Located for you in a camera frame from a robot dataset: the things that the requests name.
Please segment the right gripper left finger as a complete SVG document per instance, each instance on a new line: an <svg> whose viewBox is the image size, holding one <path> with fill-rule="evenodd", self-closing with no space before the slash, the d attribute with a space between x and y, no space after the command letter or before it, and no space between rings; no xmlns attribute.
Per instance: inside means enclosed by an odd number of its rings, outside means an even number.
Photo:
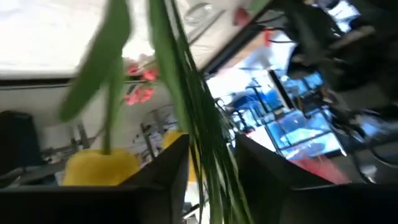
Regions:
<svg viewBox="0 0 398 224"><path fill-rule="evenodd" d="M182 224L188 180L184 134L117 187L0 190L0 224Z"/></svg>

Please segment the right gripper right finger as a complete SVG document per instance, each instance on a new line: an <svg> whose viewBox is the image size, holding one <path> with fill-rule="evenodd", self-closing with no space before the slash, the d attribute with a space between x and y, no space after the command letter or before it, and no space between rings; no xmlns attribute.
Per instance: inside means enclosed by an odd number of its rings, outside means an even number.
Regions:
<svg viewBox="0 0 398 224"><path fill-rule="evenodd" d="M398 224L398 185L334 185L245 135L236 147L254 224Z"/></svg>

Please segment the yellow artificial tulip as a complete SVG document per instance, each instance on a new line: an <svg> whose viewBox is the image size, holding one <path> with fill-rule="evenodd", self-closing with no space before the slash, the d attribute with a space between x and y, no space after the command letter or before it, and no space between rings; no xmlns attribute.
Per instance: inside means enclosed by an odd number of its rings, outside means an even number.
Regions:
<svg viewBox="0 0 398 224"><path fill-rule="evenodd" d="M84 149L69 158L64 185L119 185L139 170L137 159L112 147L114 124L123 99L126 77L123 48L131 34L127 0L107 0L103 21L60 106L63 122L75 119L97 92L106 88L101 149Z"/></svg>

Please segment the pink artificial flower spray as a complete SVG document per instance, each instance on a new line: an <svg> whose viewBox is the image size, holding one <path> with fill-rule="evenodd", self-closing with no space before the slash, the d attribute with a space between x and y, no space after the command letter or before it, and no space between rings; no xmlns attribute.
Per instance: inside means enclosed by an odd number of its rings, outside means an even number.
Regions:
<svg viewBox="0 0 398 224"><path fill-rule="evenodd" d="M159 73L154 57L140 54L138 59L125 59L125 70L129 78L133 78L139 83L129 87L124 96L127 105L144 103L151 99L158 84Z"/></svg>
<svg viewBox="0 0 398 224"><path fill-rule="evenodd" d="M221 117L203 74L198 71L175 0L149 0L149 28L160 79L171 94L179 126L189 135L200 207L210 224L254 224L224 140Z"/></svg>

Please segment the dark purple artificial tulip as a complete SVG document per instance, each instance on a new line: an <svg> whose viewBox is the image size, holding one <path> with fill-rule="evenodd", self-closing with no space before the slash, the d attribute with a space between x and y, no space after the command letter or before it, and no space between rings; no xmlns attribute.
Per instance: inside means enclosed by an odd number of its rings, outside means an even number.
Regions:
<svg viewBox="0 0 398 224"><path fill-rule="evenodd" d="M247 10L238 7L233 15L234 26L245 26L250 21L250 16Z"/></svg>

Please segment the clear glass vase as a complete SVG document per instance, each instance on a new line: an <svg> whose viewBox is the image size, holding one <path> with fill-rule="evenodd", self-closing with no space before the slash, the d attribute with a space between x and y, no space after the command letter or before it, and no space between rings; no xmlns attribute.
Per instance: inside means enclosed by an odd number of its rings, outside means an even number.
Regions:
<svg viewBox="0 0 398 224"><path fill-rule="evenodd" d="M217 12L223 12L223 10L208 2L198 2L186 11L183 19L188 25L194 26L206 21Z"/></svg>

